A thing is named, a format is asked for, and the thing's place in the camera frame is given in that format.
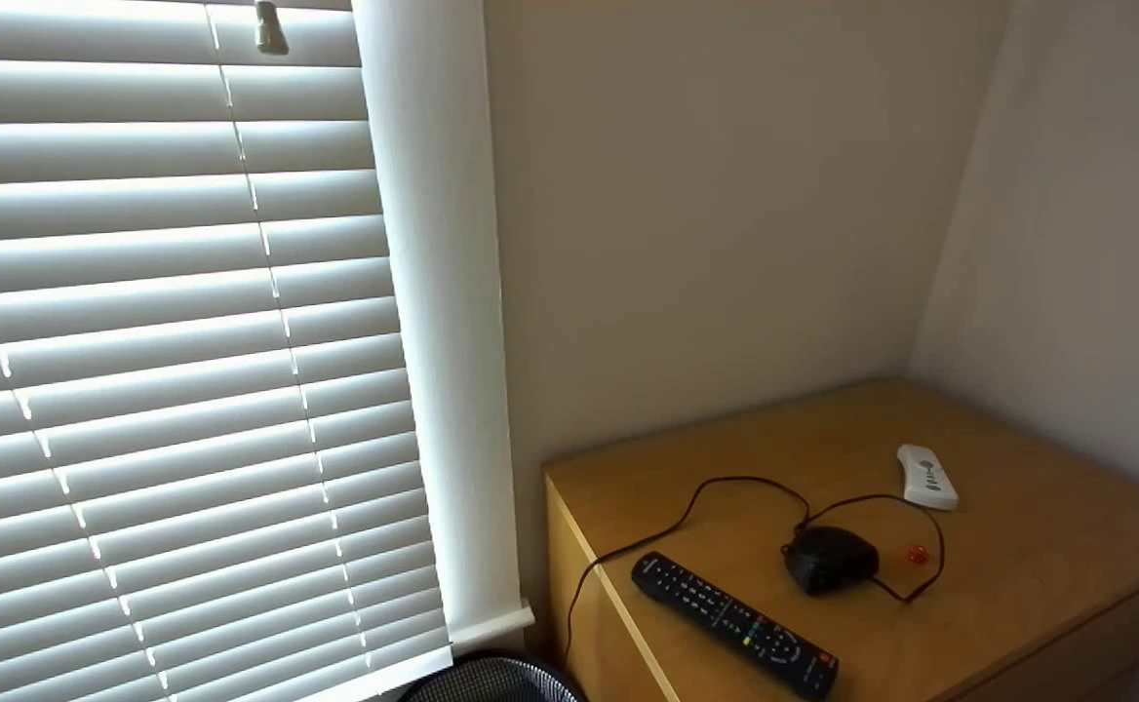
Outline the black computer mouse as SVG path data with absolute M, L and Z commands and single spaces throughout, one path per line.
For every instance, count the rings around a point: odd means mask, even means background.
M 786 564 L 809 597 L 863 584 L 878 572 L 878 548 L 842 528 L 801 528 L 786 547 Z

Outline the white window blinds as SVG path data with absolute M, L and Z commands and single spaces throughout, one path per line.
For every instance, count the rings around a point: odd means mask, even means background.
M 0 702 L 448 665 L 352 0 L 0 0 Z

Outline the white window frame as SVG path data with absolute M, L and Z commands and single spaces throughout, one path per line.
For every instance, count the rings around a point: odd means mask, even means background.
M 361 0 L 361 45 L 448 645 L 518 646 L 486 0 Z

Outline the black tv remote control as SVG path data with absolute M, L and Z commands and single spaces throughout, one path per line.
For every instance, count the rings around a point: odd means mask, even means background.
M 827 702 L 838 684 L 838 659 L 753 604 L 709 584 L 696 568 L 651 548 L 632 564 L 639 591 L 690 621 L 753 665 L 786 684 L 801 702 Z

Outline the blind tilt wand tassel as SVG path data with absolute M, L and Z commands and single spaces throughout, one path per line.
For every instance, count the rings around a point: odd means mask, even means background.
M 257 13 L 257 51 L 263 53 L 290 53 L 290 39 L 284 39 L 284 26 L 281 26 L 281 15 L 279 15 L 279 2 L 272 0 L 255 0 L 255 13 Z

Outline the black trash bin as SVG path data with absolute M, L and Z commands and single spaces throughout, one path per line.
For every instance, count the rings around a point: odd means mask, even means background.
M 398 702 L 582 702 L 582 693 L 544 663 L 478 654 L 414 684 Z

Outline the wooden cabinet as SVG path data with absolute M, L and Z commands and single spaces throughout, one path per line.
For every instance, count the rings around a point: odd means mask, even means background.
M 903 495 L 903 444 L 941 456 L 958 511 Z M 831 651 L 831 702 L 1139 702 L 1139 483 L 920 383 L 557 456 L 548 528 L 556 646 L 593 702 L 796 702 L 632 584 L 647 548 Z M 809 597 L 801 528 L 853 532 L 878 572 Z

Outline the white remote controller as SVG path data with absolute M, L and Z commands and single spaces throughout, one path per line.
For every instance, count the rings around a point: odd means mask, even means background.
M 950 480 L 941 456 L 924 444 L 903 444 L 896 447 L 896 463 L 903 463 L 903 495 L 919 506 L 932 506 L 932 511 L 958 511 L 959 506 L 959 490 Z

